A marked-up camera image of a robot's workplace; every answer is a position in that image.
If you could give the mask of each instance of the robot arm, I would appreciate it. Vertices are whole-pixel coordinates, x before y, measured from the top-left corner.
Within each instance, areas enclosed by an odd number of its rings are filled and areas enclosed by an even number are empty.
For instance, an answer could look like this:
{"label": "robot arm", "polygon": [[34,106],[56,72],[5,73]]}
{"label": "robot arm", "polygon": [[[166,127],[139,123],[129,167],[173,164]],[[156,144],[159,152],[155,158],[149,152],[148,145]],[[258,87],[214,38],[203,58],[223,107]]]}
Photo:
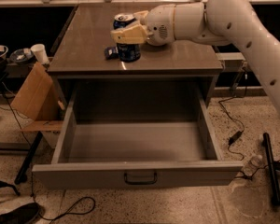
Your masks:
{"label": "robot arm", "polygon": [[[205,45],[232,43],[249,66],[280,113],[280,42],[262,25],[248,0],[208,0],[203,3],[165,5],[134,14],[133,24],[111,32],[116,42],[148,42],[154,46],[175,40]],[[133,29],[126,37],[125,31]]]}

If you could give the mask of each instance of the desk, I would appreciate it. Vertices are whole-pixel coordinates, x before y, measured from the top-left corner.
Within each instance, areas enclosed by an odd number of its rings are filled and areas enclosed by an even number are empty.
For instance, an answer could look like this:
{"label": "desk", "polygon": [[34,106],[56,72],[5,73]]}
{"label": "desk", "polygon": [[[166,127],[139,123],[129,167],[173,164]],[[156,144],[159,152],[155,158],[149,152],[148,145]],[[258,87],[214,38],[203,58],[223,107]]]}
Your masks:
{"label": "desk", "polygon": [[222,63],[189,41],[141,47],[133,63],[107,61],[113,18],[153,3],[81,5],[49,74],[67,110],[51,164],[33,172],[49,189],[227,185],[207,104]]}

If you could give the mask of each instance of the concrete floor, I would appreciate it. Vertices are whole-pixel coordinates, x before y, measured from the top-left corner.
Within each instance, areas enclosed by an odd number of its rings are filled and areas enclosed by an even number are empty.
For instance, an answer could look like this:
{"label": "concrete floor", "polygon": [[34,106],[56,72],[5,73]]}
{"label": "concrete floor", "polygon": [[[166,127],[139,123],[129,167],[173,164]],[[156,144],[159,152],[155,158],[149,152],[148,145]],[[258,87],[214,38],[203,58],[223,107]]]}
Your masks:
{"label": "concrete floor", "polygon": [[[212,98],[209,113],[214,124],[224,160],[239,160],[241,156],[227,150],[228,138],[238,125],[227,118],[218,101]],[[1,98],[0,106],[8,109]],[[268,97],[246,97],[225,103],[230,114],[245,125],[242,137],[231,150],[245,155],[247,163],[253,154],[264,154],[260,145],[263,133],[269,133],[276,160],[280,159],[280,118]],[[30,120],[17,115],[21,125]],[[35,133],[27,135],[33,140]],[[12,113],[0,109],[0,142],[23,142],[19,126]],[[33,163],[49,162],[53,149],[42,140]],[[0,154],[0,180],[13,183],[24,155]],[[225,187],[193,187],[174,189],[77,189],[47,190],[27,171],[26,183],[17,185],[18,197],[12,189],[0,189],[0,213],[33,201],[32,183],[36,201],[42,206],[42,215],[54,218],[82,197],[92,197],[95,209],[84,216],[66,216],[54,223],[280,223],[280,207],[271,206],[271,186],[268,170],[259,170],[253,180],[234,179]],[[92,207],[90,199],[79,203],[73,212],[85,212]],[[36,223],[49,223],[39,218]]]}

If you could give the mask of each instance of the open drawer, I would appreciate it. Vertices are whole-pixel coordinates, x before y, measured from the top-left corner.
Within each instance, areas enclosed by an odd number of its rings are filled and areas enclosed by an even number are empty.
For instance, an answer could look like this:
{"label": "open drawer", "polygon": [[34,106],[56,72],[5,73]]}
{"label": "open drawer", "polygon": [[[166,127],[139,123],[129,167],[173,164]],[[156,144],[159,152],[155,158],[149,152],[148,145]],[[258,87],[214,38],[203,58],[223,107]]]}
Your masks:
{"label": "open drawer", "polygon": [[198,85],[180,80],[81,80],[51,164],[33,172],[49,189],[228,185]]}

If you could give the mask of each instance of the white cup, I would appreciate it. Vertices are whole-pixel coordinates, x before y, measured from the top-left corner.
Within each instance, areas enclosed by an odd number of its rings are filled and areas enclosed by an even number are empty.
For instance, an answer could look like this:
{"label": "white cup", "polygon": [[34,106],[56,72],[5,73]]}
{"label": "white cup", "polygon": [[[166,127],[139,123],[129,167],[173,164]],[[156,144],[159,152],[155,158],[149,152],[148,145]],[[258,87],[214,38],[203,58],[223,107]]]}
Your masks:
{"label": "white cup", "polygon": [[35,44],[31,46],[30,50],[36,56],[36,59],[41,64],[48,64],[49,58],[47,56],[45,45],[43,44]]}

